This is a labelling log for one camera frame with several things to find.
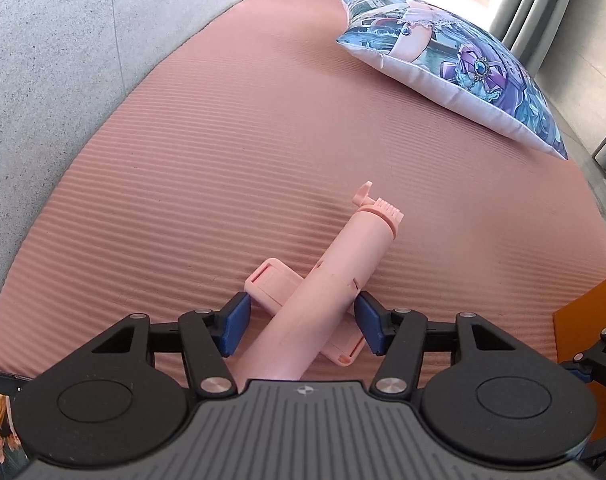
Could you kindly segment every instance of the anime print pillow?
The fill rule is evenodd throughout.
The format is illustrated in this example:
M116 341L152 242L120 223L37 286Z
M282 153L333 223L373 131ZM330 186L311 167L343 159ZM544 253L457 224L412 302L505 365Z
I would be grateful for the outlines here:
M453 112L531 148L567 158L536 83L502 43L422 0L343 0L336 41L354 57Z

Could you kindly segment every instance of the metal screw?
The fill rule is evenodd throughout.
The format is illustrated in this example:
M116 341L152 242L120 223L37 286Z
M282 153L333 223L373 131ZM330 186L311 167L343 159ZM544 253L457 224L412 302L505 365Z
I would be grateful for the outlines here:
M222 394L232 387L232 381L225 377L208 377L201 381L201 389L209 394Z
M376 388L384 394L399 394L407 389L407 383L398 377L385 377L377 381Z

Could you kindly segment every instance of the phone screen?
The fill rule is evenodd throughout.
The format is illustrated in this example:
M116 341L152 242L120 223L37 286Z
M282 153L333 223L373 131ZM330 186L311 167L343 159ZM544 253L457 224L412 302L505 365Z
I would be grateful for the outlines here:
M27 381L27 378L0 373L0 480L16 478L29 462L12 421L14 396Z

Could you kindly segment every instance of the photo of people on screen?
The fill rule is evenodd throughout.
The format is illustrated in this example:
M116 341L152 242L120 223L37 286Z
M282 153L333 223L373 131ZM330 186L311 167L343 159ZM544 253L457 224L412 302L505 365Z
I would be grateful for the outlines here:
M0 480L13 480L27 464L28 458L12 423L10 398L0 395Z

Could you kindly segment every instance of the concrete wall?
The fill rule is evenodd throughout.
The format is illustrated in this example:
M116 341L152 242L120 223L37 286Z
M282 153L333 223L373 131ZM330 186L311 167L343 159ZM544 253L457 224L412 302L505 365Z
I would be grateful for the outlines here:
M239 0L0 0L0 289L86 141L176 47Z
M606 0L570 0L536 80L595 150L606 136Z

